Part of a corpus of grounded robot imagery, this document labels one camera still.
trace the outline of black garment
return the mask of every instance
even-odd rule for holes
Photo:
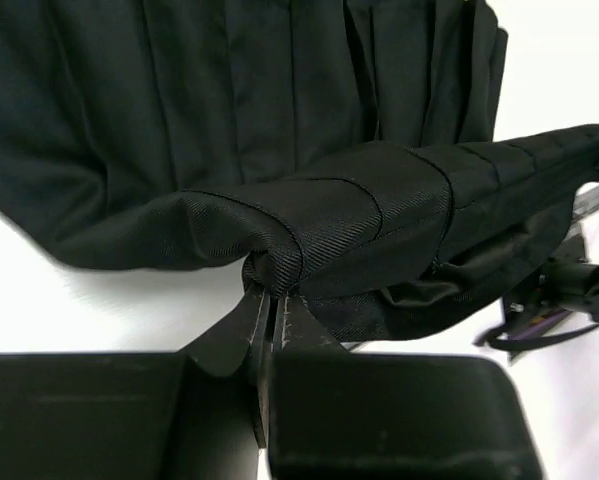
[[[73,266],[249,255],[341,340],[435,333],[599,179],[599,127],[487,143],[505,44],[481,0],[0,0],[0,210]]]

